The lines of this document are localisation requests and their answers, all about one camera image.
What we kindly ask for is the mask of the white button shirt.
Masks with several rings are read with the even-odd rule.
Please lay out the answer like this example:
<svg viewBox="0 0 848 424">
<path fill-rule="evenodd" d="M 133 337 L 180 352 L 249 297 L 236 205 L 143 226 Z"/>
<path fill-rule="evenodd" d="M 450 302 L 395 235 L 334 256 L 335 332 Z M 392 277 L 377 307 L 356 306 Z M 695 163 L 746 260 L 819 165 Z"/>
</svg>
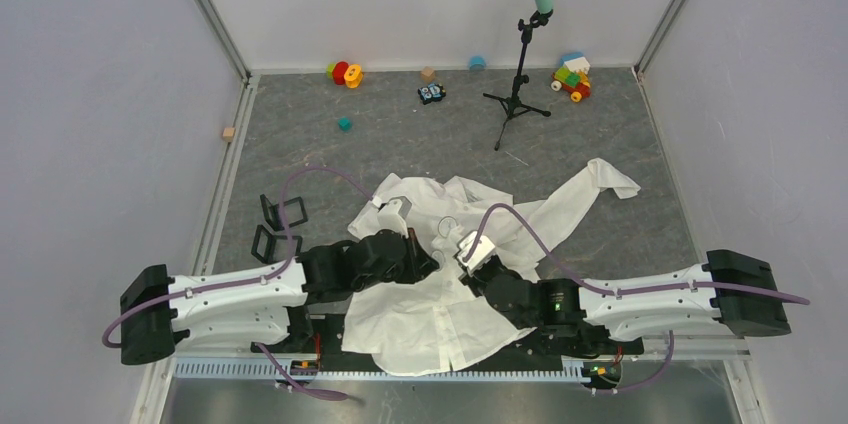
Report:
<svg viewBox="0 0 848 424">
<path fill-rule="evenodd" d="M 628 199 L 640 189 L 600 158 L 589 160 L 547 198 L 524 203 L 460 176 L 440 183 L 389 174 L 375 197 L 409 199 L 408 226 L 430 256 L 442 250 L 447 262 L 416 284 L 384 283 L 355 293 L 344 320 L 342 349 L 368 354 L 380 369 L 397 376 L 461 370 L 492 356 L 530 331 L 517 329 L 460 283 L 454 258 L 459 241 L 482 228 L 507 268 L 537 281 L 543 251 L 554 250 L 567 239 L 603 191 Z M 457 239 L 438 235 L 438 223 L 445 216 L 464 227 Z"/>
</svg>

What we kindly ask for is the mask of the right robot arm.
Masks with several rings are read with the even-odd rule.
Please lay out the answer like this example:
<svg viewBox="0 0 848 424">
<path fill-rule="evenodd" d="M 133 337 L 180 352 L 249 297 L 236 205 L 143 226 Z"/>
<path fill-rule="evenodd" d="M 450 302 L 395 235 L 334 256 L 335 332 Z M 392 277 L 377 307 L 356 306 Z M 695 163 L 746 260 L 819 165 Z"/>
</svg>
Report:
<svg viewBox="0 0 848 424">
<path fill-rule="evenodd" d="M 666 274 L 622 280 L 532 282 L 493 255 L 460 281 L 516 328 L 578 339 L 591 352 L 661 331 L 721 325 L 738 337 L 788 335 L 769 263 L 731 250 Z"/>
</svg>

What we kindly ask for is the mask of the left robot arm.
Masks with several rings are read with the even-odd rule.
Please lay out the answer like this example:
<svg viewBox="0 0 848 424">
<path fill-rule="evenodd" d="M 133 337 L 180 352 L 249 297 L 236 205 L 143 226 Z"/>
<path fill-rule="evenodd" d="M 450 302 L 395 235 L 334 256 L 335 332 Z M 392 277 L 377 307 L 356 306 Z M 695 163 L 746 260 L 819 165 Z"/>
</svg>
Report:
<svg viewBox="0 0 848 424">
<path fill-rule="evenodd" d="M 411 285 L 439 268 L 412 229 L 382 229 L 359 241 L 316 246 L 261 268 L 212 276 L 171 276 L 145 268 L 120 297 L 120 361 L 163 360 L 179 350 L 283 344 L 306 349 L 313 323 L 297 313 L 340 302 L 378 284 Z"/>
</svg>

